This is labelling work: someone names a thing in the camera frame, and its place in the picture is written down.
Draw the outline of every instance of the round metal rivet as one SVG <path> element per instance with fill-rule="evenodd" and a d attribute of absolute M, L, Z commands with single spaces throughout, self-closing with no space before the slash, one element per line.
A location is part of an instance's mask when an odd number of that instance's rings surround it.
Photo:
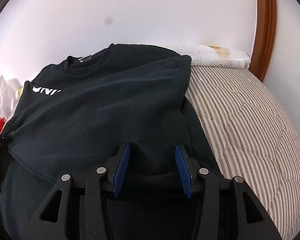
<path fill-rule="evenodd" d="M 105 172 L 106 172 L 106 168 L 104 168 L 104 167 L 97 168 L 97 173 L 102 174 L 102 173 L 105 173 Z"/>
<path fill-rule="evenodd" d="M 201 174 L 203 174 L 203 175 L 207 175 L 207 174 L 209 173 L 209 171 L 208 171 L 207 169 L 205 169 L 205 168 L 201 168 L 201 169 L 199 170 L 199 172 L 200 172 Z"/>
<path fill-rule="evenodd" d="M 61 177 L 61 179 L 62 179 L 63 181 L 67 181 L 67 180 L 70 179 L 70 175 L 69 175 L 69 174 L 65 174 L 65 175 L 63 175 L 63 176 Z"/>
<path fill-rule="evenodd" d="M 243 182 L 243 177 L 240 177 L 240 176 L 235 176 L 234 177 L 234 180 L 238 183 L 242 183 Z"/>

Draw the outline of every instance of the striped mattress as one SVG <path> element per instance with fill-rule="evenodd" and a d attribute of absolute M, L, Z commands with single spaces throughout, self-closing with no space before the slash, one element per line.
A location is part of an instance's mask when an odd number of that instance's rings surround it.
<path fill-rule="evenodd" d="M 300 140 L 248 70 L 192 66 L 186 97 L 225 178 L 245 178 L 282 239 L 300 230 Z"/>

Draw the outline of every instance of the wallpaper roll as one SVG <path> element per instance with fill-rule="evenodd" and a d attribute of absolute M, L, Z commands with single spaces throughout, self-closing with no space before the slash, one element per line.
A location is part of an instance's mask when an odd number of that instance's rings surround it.
<path fill-rule="evenodd" d="M 241 51 L 214 46 L 203 45 L 167 45 L 180 55 L 189 55 L 192 58 L 192 66 L 213 66 L 248 69 L 250 57 Z"/>

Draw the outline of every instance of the white wall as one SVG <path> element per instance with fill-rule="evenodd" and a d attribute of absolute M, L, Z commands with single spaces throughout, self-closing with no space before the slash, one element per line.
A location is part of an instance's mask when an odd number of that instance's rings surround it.
<path fill-rule="evenodd" d="M 300 5 L 277 0 L 277 30 L 264 85 L 279 100 L 300 138 Z"/>
<path fill-rule="evenodd" d="M 0 75 L 31 80 L 47 64 L 110 43 L 201 44 L 251 55 L 256 0 L 10 0 L 0 14 Z"/>

